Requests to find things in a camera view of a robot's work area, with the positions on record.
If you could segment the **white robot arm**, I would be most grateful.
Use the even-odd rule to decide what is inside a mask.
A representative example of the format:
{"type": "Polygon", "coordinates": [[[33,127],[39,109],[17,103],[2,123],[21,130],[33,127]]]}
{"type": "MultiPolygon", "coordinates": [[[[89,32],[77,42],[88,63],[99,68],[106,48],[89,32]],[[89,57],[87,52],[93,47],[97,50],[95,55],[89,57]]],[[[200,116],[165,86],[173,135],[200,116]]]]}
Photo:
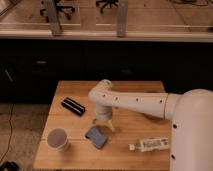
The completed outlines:
{"type": "Polygon", "coordinates": [[[170,120],[170,171],[213,171],[213,91],[117,92],[112,90],[112,82],[104,79],[88,97],[95,104],[98,119],[118,107],[170,120]]]}

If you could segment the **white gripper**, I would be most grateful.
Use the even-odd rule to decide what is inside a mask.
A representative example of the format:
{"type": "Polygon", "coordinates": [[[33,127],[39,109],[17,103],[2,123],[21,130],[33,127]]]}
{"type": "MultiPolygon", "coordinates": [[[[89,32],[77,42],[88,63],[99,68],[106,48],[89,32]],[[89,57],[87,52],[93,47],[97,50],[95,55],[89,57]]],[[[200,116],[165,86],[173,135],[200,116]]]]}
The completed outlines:
{"type": "Polygon", "coordinates": [[[95,106],[95,118],[101,121],[107,121],[108,128],[115,132],[115,128],[112,124],[112,108],[110,106],[102,106],[96,105],[95,106]]]}

